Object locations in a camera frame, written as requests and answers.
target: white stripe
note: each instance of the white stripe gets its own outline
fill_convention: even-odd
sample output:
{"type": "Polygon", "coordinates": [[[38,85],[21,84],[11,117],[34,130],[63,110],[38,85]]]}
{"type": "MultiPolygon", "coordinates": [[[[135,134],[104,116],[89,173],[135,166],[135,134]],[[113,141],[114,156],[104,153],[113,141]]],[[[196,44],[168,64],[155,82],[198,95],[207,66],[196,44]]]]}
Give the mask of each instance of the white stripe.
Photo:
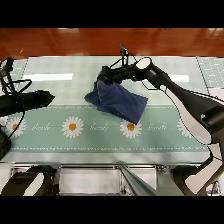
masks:
{"type": "Polygon", "coordinates": [[[72,80],[73,73],[64,74],[32,74],[24,75],[23,79],[31,79],[32,81],[57,81],[57,80],[72,80]]]}
{"type": "Polygon", "coordinates": [[[169,77],[171,78],[171,80],[173,82],[189,82],[190,78],[188,75],[170,75],[169,74],[169,77]]]}

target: daisy yellow center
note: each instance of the daisy yellow center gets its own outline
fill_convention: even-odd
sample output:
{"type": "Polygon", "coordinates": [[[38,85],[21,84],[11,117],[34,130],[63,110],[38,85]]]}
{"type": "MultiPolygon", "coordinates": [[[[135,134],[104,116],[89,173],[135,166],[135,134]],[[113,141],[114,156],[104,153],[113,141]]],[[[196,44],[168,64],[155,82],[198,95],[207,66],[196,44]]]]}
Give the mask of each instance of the daisy yellow center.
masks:
{"type": "Polygon", "coordinates": [[[135,129],[135,125],[134,124],[128,124],[127,127],[128,127],[129,131],[133,131],[135,129]]]}
{"type": "Polygon", "coordinates": [[[69,129],[70,129],[71,131],[74,131],[74,130],[76,129],[76,124],[70,124],[70,125],[69,125],[69,129]]]}
{"type": "Polygon", "coordinates": [[[12,129],[13,130],[15,130],[16,128],[17,128],[17,126],[18,126],[18,124],[14,124],[13,126],[12,126],[12,129]]]}

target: wooden floor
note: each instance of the wooden floor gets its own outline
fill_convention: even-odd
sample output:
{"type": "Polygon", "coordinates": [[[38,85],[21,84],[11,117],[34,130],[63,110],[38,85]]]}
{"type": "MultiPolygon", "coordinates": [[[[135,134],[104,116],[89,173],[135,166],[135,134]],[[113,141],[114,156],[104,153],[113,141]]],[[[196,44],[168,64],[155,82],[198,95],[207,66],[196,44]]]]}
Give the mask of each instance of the wooden floor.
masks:
{"type": "Polygon", "coordinates": [[[223,28],[0,28],[0,60],[51,55],[224,56],[223,28]]]}

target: white daisy print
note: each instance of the white daisy print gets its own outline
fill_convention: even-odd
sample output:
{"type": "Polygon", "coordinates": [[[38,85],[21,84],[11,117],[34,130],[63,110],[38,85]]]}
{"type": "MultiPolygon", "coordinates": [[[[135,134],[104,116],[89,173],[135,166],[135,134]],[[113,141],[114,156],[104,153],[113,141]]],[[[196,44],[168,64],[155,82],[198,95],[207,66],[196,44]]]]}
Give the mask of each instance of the white daisy print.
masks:
{"type": "MultiPolygon", "coordinates": [[[[16,129],[16,127],[19,124],[20,119],[21,119],[20,117],[14,117],[9,122],[7,122],[6,128],[5,128],[5,131],[6,131],[7,135],[10,135],[16,129]]],[[[26,130],[26,127],[27,127],[26,121],[23,119],[21,124],[19,125],[19,127],[14,132],[14,134],[12,135],[11,138],[17,138],[20,135],[22,135],[23,131],[26,130]]]]}
{"type": "Polygon", "coordinates": [[[120,131],[123,132],[123,135],[125,135],[126,138],[130,138],[130,139],[135,138],[136,136],[139,136],[142,130],[142,125],[140,124],[140,122],[137,125],[135,125],[128,121],[123,120],[121,122],[120,127],[121,127],[120,131]]]}
{"type": "Polygon", "coordinates": [[[83,126],[83,121],[78,117],[69,117],[63,122],[62,131],[66,138],[71,139],[82,134],[83,126]]]}
{"type": "Polygon", "coordinates": [[[183,122],[181,119],[179,119],[177,124],[178,130],[182,132],[182,135],[184,135],[186,138],[191,138],[191,133],[185,128],[183,122]]]}

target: dark blue towel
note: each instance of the dark blue towel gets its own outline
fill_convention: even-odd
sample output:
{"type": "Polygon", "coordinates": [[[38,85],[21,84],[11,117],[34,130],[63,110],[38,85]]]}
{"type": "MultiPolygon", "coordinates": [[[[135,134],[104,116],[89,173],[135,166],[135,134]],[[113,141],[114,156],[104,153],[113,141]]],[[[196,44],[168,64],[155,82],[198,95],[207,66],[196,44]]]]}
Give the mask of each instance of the dark blue towel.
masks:
{"type": "Polygon", "coordinates": [[[130,93],[117,83],[109,83],[98,79],[94,89],[85,96],[85,100],[92,103],[99,111],[107,112],[137,124],[142,116],[148,99],[130,93]]]}

